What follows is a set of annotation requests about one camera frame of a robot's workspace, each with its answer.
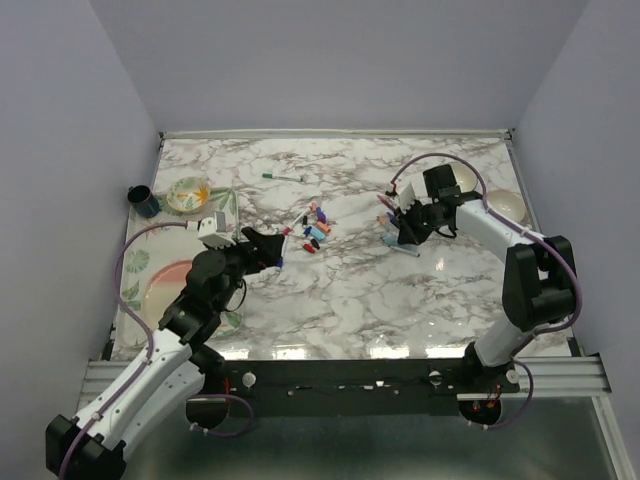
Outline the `blue capped marker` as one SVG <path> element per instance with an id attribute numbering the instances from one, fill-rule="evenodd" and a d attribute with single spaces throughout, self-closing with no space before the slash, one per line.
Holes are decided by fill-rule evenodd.
<path id="1" fill-rule="evenodd" d="M 282 270 L 282 268 L 284 266 L 284 258 L 285 258 L 285 255 L 286 255 L 286 250 L 287 250 L 287 246 L 288 246 L 288 240 L 289 240 L 288 236 L 284 236 L 283 237 L 283 243 L 282 243 L 282 246 L 281 246 L 280 257 L 279 257 L 279 260 L 278 260 L 277 265 L 276 265 L 276 267 L 279 270 Z"/>

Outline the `light blue highlighter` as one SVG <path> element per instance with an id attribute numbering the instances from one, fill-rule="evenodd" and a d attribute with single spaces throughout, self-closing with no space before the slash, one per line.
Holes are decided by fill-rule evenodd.
<path id="1" fill-rule="evenodd" d="M 383 236 L 382 240 L 388 246 L 395 246 L 395 247 L 399 246 L 397 240 L 393 236 L 388 236 L 388 235 Z"/>

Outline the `light blue highlighter cap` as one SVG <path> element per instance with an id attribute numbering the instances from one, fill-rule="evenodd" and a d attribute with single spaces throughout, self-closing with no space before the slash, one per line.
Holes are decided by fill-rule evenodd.
<path id="1" fill-rule="evenodd" d="M 326 235 L 323 231 L 321 231 L 320 229 L 316 228 L 316 227 L 312 227 L 310 230 L 310 234 L 317 240 L 317 241 L 324 241 L 326 238 Z"/>

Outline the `orange highlighter cap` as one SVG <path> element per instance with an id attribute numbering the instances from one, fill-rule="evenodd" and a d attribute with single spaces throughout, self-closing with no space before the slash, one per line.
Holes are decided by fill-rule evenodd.
<path id="1" fill-rule="evenodd" d="M 331 232 L 331 228 L 323 222 L 317 222 L 316 227 L 325 234 L 329 234 Z"/>

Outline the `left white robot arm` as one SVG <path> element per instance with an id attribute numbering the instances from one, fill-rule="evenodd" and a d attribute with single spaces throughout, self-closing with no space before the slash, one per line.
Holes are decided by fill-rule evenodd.
<path id="1" fill-rule="evenodd" d="M 214 393 L 224 360 L 207 346 L 245 276 L 275 267 L 283 234 L 251 227 L 236 243 L 200 222 L 198 253 L 186 284 L 167 307 L 147 344 L 119 376 L 72 418 L 56 416 L 45 432 L 47 469 L 61 479 L 119 479 L 128 460 L 169 413 L 189 397 Z"/>

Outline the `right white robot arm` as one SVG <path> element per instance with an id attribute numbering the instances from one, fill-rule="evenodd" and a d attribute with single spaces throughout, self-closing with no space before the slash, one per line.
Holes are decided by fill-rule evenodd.
<path id="1" fill-rule="evenodd" d="M 400 245 L 418 246 L 444 227 L 462 232 L 491 251 L 504 265 L 502 315 L 465 349 L 459 367 L 462 384 L 480 392 L 493 384 L 534 337 L 561 330 L 581 308 L 571 243 L 545 237 L 493 210 L 477 191 L 463 192 L 449 165 L 423 172 L 430 201 L 413 187 L 396 194 L 393 210 Z"/>

